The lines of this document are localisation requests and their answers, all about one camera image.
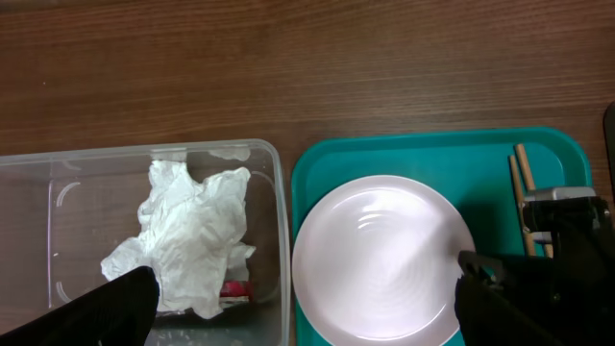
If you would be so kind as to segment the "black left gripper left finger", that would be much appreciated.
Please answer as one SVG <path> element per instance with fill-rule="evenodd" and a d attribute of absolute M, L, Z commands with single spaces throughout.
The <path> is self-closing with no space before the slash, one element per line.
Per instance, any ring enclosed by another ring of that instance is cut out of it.
<path fill-rule="evenodd" d="M 160 288 L 140 266 L 1 335 L 3 345 L 142 345 L 154 324 Z"/>

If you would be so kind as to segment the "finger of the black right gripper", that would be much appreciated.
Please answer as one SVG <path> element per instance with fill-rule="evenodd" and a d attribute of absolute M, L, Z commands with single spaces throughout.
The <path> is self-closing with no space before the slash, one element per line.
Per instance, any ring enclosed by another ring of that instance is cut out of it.
<path fill-rule="evenodd" d="M 461 277 L 456 282 L 457 288 L 470 281 L 486 284 L 491 288 L 503 287 L 505 268 L 501 259 L 464 250 L 458 254 L 457 262 L 462 271 Z"/>

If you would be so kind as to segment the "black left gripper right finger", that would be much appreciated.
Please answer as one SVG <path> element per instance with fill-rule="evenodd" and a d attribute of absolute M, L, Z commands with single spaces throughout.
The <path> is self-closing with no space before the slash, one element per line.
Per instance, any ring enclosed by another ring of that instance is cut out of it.
<path fill-rule="evenodd" d="M 561 346 L 481 282 L 463 276 L 455 286 L 455 316 L 466 346 Z"/>

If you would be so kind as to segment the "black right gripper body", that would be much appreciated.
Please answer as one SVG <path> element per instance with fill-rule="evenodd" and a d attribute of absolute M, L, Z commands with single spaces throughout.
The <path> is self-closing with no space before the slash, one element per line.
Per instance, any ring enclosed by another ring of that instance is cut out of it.
<path fill-rule="evenodd" d="M 544 259 L 545 317 L 557 341 L 614 343 L 614 227 L 607 202 L 587 186 L 528 193 L 521 205 L 524 233 L 553 247 Z"/>

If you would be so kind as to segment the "wooden chopstick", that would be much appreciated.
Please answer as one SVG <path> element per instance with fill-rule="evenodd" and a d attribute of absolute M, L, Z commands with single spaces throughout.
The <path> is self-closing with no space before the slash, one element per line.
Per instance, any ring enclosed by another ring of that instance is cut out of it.
<path fill-rule="evenodd" d="M 536 189 L 535 182 L 531 173 L 529 159 L 525 146 L 522 143 L 516 144 L 515 147 L 516 159 L 519 163 L 525 189 L 527 192 L 532 192 Z"/>
<path fill-rule="evenodd" d="M 524 191 L 522 187 L 521 176 L 520 176 L 516 158 L 514 156 L 509 156 L 508 164 L 510 168 L 515 205 L 517 209 L 522 239 L 524 241 L 525 252 L 527 256 L 533 257 L 536 255 L 536 250 L 535 250 L 533 239 L 531 235 L 526 232 L 525 223 L 523 221 L 522 208 L 523 208 L 523 202 L 524 202 Z"/>

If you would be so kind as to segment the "white napkin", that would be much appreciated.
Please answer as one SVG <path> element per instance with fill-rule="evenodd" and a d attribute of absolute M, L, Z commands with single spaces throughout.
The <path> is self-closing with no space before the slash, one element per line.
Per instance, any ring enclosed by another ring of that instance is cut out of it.
<path fill-rule="evenodd" d="M 141 231 L 101 261 L 108 281 L 151 267 L 160 286 L 159 312 L 193 310 L 204 319 L 222 312 L 219 298 L 230 261 L 249 258 L 245 167 L 194 181 L 179 161 L 153 161 L 151 191 L 138 208 Z"/>

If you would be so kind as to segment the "red wrapper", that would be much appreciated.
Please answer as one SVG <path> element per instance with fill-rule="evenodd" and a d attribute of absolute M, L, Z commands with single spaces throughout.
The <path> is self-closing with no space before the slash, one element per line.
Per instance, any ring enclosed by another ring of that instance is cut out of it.
<path fill-rule="evenodd" d="M 226 281 L 220 290 L 220 301 L 253 301 L 254 289 L 249 281 Z"/>

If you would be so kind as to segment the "large pink plate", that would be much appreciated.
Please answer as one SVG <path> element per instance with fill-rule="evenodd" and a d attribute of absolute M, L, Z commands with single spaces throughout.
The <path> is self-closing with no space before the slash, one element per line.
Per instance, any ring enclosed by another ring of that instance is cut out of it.
<path fill-rule="evenodd" d="M 444 345 L 459 329 L 457 257 L 474 248 L 460 213 L 431 187 L 364 177 L 308 213 L 293 249 L 294 291 L 331 345 Z"/>

